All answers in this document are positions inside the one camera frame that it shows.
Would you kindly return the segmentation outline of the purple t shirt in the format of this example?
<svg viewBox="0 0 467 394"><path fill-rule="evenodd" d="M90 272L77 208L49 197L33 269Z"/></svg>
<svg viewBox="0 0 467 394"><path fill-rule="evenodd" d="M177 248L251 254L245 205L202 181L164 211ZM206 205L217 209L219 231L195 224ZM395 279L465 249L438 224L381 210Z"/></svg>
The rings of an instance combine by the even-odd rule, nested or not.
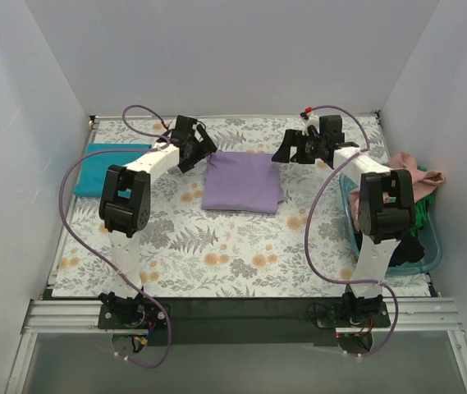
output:
<svg viewBox="0 0 467 394"><path fill-rule="evenodd" d="M204 210L275 214L285 195L270 153L217 152L205 171Z"/></svg>

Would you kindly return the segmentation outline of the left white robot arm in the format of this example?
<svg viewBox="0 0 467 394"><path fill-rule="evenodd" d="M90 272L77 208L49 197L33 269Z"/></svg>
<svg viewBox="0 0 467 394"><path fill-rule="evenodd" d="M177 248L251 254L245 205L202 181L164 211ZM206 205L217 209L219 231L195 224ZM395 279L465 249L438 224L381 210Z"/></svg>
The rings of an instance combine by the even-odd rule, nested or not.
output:
<svg viewBox="0 0 467 394"><path fill-rule="evenodd" d="M151 186L168 170L185 173L217 151L205 125L179 115L153 146L124 166L112 165L106 172L99 216L109 232L112 263L117 278L106 292L123 299L134 298L142 287L140 279L140 231L151 214Z"/></svg>

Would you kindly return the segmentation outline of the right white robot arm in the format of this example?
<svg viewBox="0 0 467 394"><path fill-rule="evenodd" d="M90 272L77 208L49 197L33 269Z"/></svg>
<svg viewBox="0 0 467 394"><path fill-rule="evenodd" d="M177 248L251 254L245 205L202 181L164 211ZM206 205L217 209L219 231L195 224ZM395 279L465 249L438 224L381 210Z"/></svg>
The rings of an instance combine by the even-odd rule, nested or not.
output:
<svg viewBox="0 0 467 394"><path fill-rule="evenodd" d="M351 326L364 324L372 308L367 301L382 295L382 284L391 257L401 238L414 225L413 182L410 172L378 163L346 140L339 115L319 117L306 110L300 114L301 130L285 131L282 143L272 156L275 163L314 164L323 161L332 175L342 174L359 188L358 228L363 238L352 278L344 281L353 299L342 305L343 319Z"/></svg>

